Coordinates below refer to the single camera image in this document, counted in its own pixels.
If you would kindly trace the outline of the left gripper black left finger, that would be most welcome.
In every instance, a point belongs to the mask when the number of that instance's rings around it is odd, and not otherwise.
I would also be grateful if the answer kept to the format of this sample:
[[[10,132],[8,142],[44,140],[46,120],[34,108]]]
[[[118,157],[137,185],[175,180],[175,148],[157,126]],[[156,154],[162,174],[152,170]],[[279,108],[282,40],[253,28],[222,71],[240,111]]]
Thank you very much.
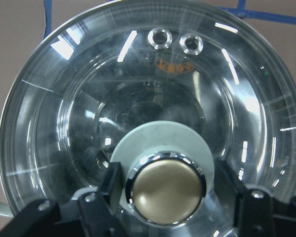
[[[99,187],[77,190],[65,205],[46,198],[30,202],[0,237],[126,237],[115,214],[121,181],[121,164],[112,162]]]

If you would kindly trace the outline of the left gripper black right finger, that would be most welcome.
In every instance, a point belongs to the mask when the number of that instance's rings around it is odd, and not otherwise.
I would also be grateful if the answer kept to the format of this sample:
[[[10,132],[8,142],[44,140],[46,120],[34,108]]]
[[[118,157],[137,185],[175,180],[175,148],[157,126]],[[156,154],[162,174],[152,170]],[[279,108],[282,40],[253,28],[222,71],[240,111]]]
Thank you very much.
[[[239,237],[296,237],[296,196],[288,203],[249,188],[226,161],[216,161],[216,195]]]

